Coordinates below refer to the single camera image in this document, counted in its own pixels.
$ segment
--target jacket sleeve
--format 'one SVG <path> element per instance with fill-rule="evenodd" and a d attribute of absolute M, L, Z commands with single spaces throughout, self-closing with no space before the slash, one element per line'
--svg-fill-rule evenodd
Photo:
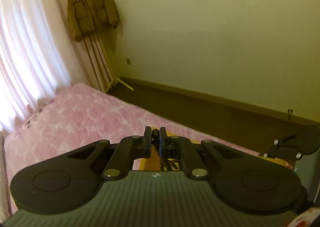
<path fill-rule="evenodd" d="M 71 31 L 72 38 L 75 41 L 80 41 L 83 39 L 83 35 L 81 29 L 79 28 L 79 23 L 76 17 L 76 10 L 72 2 L 68 0 L 68 24 Z"/>
<path fill-rule="evenodd" d="M 115 2 L 113 0 L 104 0 L 104 4 L 106 6 L 109 24 L 112 27 L 116 27 L 119 23 L 119 17 Z"/>

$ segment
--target silver screw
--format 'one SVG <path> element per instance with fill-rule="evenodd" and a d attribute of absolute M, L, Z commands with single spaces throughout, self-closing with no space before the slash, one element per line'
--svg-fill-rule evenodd
<path fill-rule="evenodd" d="M 111 169 L 107 169 L 104 174 L 107 176 L 107 177 L 114 177 L 114 176 L 118 176 L 120 175 L 120 171 L 115 169 L 115 168 L 111 168 Z"/>
<path fill-rule="evenodd" d="M 206 176 L 208 174 L 208 171 L 206 171 L 203 168 L 197 168 L 197 169 L 192 170 L 191 174 L 196 177 L 201 177 L 201 176 Z"/>

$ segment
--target curtain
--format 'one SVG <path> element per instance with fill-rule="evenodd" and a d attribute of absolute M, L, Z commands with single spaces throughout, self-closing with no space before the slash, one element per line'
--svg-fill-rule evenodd
<path fill-rule="evenodd" d="M 66 10 L 67 1 L 62 1 L 63 9 Z M 88 71 L 93 87 L 102 92 L 107 92 L 115 83 L 116 77 L 100 36 L 94 33 L 87 36 L 82 42 L 76 44 L 78 44 L 78 47 L 84 52 L 84 63 L 87 63 L 86 70 Z"/>
<path fill-rule="evenodd" d="M 73 82 L 89 84 L 58 0 L 0 0 L 0 130 Z"/>

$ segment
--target baseboard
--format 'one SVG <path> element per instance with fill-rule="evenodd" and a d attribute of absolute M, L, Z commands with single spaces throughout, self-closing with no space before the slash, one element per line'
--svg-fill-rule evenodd
<path fill-rule="evenodd" d="M 234 100 L 231 100 L 231 99 L 222 98 L 222 97 L 218 97 L 218 96 L 214 96 L 214 95 L 210 95 L 210 94 L 206 94 L 206 93 L 199 93 L 199 92 L 186 90 L 186 89 L 182 89 L 182 88 L 178 88 L 178 87 L 173 87 L 173 86 L 169 86 L 169 85 L 153 83 L 153 82 L 144 81 L 144 80 L 137 80 L 137 79 L 128 78 L 128 77 L 122 77 L 122 80 L 124 80 L 127 83 L 132 82 L 132 83 L 136 83 L 136 84 L 139 84 L 139 85 L 153 87 L 153 88 L 156 88 L 156 89 L 161 89 L 161 90 L 172 92 L 172 93 L 179 93 L 179 94 L 183 94 L 183 95 L 186 95 L 186 96 L 198 98 L 198 99 L 201 99 L 201 100 L 215 102 L 215 103 L 227 105 L 227 106 L 230 106 L 230 107 L 234 107 L 234 108 L 238 108 L 238 109 L 242 109 L 242 110 L 246 110 L 246 111 L 250 111 L 250 112 L 266 115 L 266 116 L 269 116 L 269 117 L 273 117 L 273 118 L 277 118 L 277 119 L 281 119 L 281 120 L 285 120 L 285 121 L 290 121 L 292 123 L 296 123 L 296 124 L 300 124 L 300 125 L 306 125 L 306 126 L 307 125 L 317 125 L 317 126 L 320 127 L 320 123 L 316 122 L 316 121 L 313 121 L 313 120 L 309 120 L 309 119 L 298 117 L 298 116 L 294 116 L 294 115 L 292 115 L 289 118 L 287 113 L 283 113 L 283 112 L 280 112 L 280 111 L 267 109 L 267 108 L 264 108 L 264 107 L 259 107 L 259 106 L 256 106 L 256 105 L 252 105 L 252 104 L 248 104 L 248 103 L 244 103 L 244 102 L 240 102 L 240 101 L 234 101 Z"/>

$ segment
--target pink bedspread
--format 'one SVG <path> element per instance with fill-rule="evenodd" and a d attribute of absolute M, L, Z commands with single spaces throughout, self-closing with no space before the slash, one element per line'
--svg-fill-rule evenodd
<path fill-rule="evenodd" d="M 6 138 L 4 152 L 8 182 L 26 166 L 100 139 L 118 143 L 126 136 L 143 135 L 145 126 L 164 126 L 168 132 L 192 140 L 212 139 L 258 155 L 252 150 L 187 128 L 86 85 L 77 84 L 59 93 Z M 12 213 L 17 210 L 12 197 L 11 208 Z"/>

